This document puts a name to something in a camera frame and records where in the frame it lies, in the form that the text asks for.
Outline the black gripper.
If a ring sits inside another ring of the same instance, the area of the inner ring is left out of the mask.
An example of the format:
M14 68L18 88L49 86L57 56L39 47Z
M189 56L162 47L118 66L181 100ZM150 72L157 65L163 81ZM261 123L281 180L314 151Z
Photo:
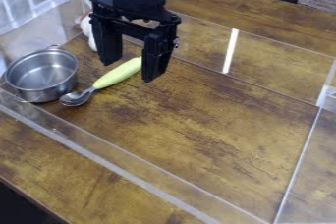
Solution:
M181 17L166 9L166 0L91 0L91 24L101 61L123 58L123 35L145 39L142 78L150 83L167 71L177 46Z

